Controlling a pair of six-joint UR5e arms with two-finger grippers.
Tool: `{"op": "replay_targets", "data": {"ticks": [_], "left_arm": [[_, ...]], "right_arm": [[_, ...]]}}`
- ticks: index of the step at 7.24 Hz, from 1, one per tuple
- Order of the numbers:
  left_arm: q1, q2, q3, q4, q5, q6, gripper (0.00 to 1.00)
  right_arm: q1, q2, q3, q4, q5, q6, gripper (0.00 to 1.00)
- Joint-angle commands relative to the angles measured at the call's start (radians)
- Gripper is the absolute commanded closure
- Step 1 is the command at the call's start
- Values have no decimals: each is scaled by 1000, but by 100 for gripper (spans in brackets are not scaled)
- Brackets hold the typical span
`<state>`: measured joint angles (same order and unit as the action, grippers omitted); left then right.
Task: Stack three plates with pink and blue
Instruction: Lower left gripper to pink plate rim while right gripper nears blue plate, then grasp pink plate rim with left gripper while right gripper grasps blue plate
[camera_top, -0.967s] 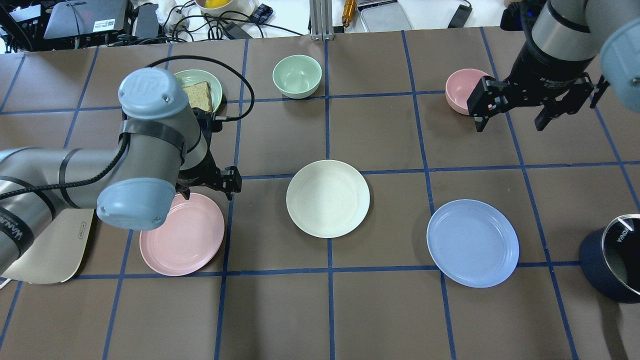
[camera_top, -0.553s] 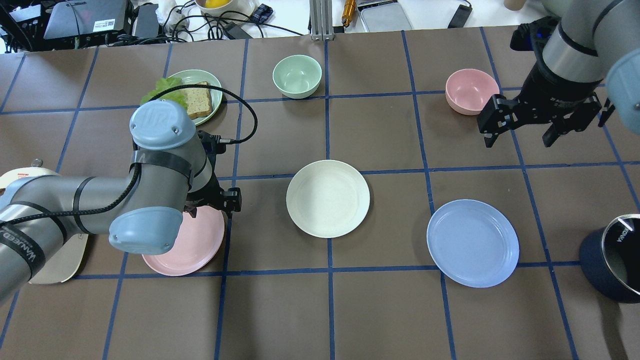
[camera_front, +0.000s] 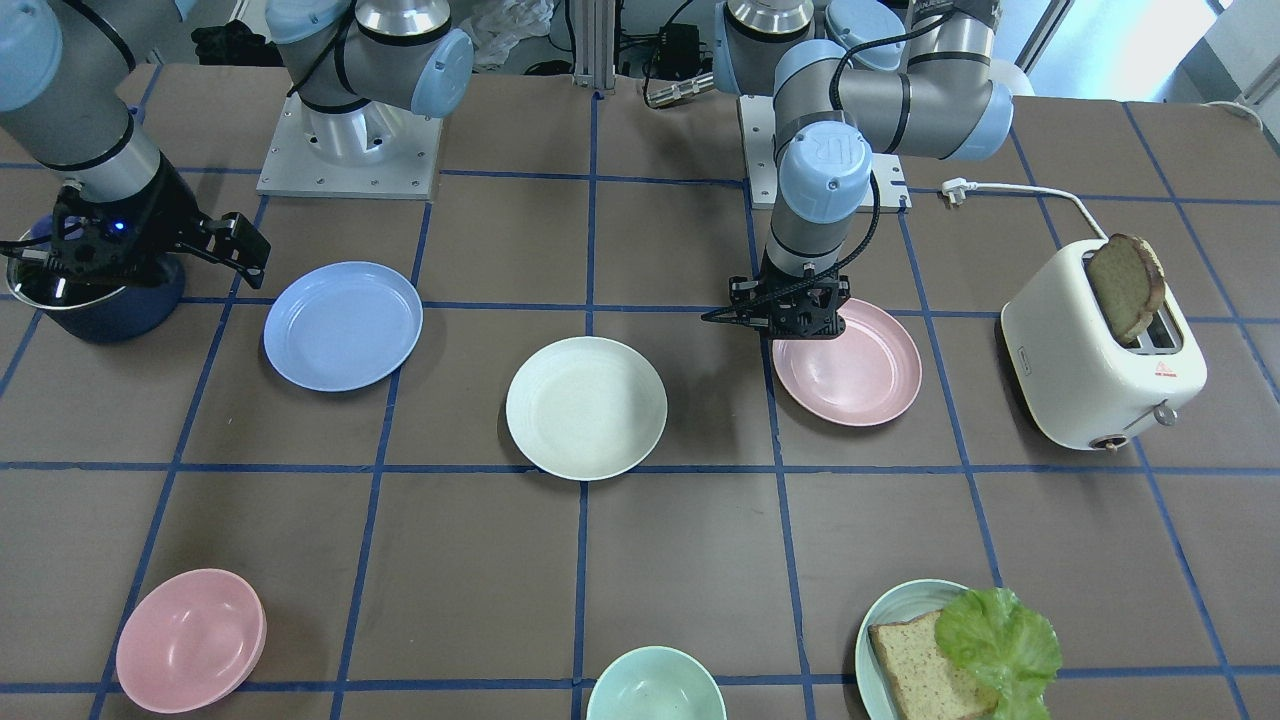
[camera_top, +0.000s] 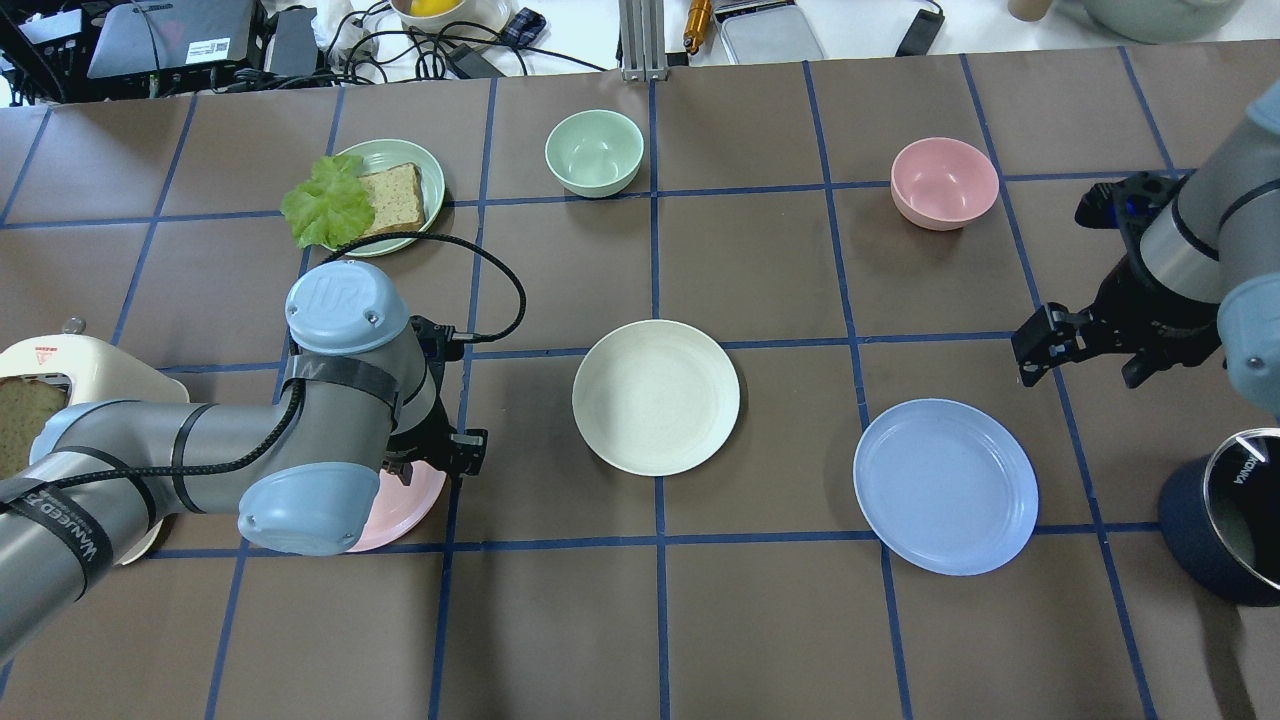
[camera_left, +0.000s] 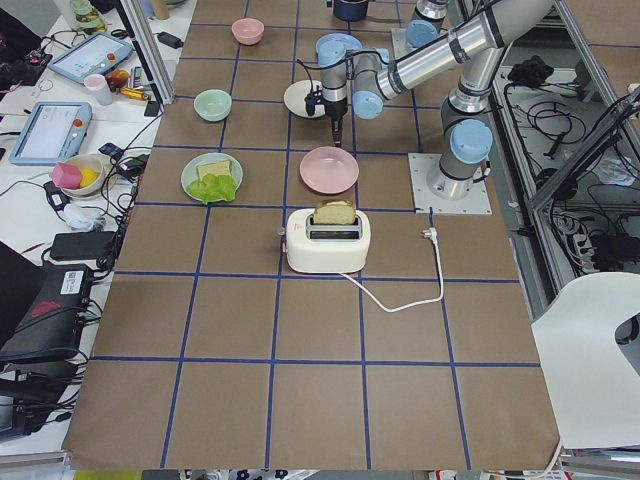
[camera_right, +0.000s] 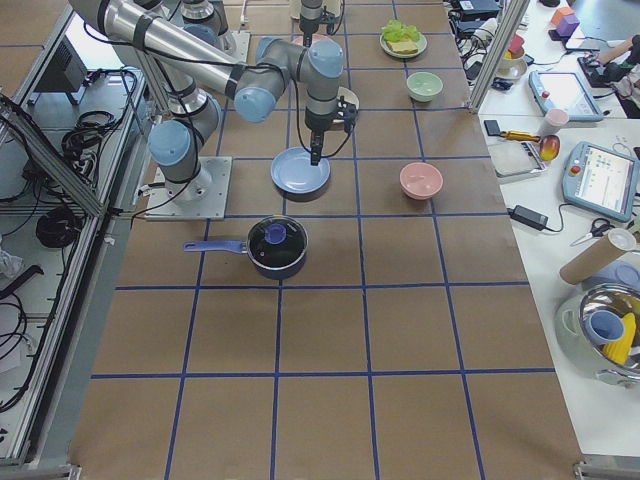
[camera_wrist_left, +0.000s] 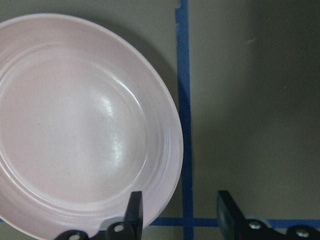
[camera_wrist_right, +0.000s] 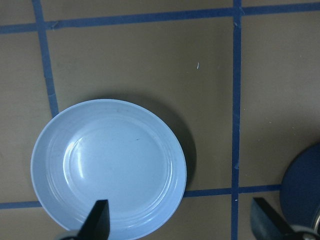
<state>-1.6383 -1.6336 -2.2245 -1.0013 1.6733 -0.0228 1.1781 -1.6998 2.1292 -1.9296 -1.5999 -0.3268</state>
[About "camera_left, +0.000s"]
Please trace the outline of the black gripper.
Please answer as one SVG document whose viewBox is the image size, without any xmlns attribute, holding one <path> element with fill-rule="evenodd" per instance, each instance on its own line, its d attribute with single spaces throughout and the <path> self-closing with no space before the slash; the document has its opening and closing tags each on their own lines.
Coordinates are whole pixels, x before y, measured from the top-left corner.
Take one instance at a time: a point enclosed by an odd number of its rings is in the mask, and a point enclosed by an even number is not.
<svg viewBox="0 0 640 480">
<path fill-rule="evenodd" d="M 335 147 L 342 146 L 343 116 L 348 110 L 346 92 L 346 88 L 328 89 L 316 86 L 312 87 L 304 98 L 305 112 L 308 116 L 314 115 L 322 106 L 325 114 L 331 119 L 331 135 Z"/>
</svg>

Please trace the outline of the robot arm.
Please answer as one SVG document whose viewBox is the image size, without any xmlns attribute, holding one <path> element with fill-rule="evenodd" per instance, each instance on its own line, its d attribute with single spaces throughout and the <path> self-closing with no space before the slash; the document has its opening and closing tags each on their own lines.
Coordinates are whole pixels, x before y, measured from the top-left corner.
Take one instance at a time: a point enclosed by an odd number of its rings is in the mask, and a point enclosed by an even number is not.
<svg viewBox="0 0 640 480">
<path fill-rule="evenodd" d="M 448 10 L 448 0 L 419 0 L 406 26 L 408 45 L 417 49 L 434 41 L 440 34 Z"/>
<path fill-rule="evenodd" d="M 339 146 L 348 112 L 375 119 L 386 102 L 423 91 L 429 81 L 443 86 L 442 74 L 457 72 L 443 107 L 477 116 L 486 108 L 505 48 L 528 33 L 552 6 L 550 1 L 479 1 L 468 19 L 444 29 L 447 2 L 419 1 L 407 25 L 393 31 L 403 42 L 396 53 L 365 48 L 352 35 L 326 34 L 315 47 L 321 84 L 309 88 L 304 113 L 311 117 L 323 108 Z"/>
</svg>

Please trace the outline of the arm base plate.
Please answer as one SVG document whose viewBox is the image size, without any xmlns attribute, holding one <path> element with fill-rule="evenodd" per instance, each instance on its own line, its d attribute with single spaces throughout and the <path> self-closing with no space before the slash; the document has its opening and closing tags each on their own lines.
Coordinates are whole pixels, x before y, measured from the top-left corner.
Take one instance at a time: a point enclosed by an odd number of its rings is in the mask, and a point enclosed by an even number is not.
<svg viewBox="0 0 640 480">
<path fill-rule="evenodd" d="M 391 42 L 393 49 L 393 57 L 398 60 L 415 50 L 407 38 L 406 28 L 392 28 Z"/>
<path fill-rule="evenodd" d="M 409 153 L 414 211 L 440 215 L 491 215 L 486 182 L 478 167 L 472 177 L 453 180 L 440 169 L 441 154 Z"/>
</svg>

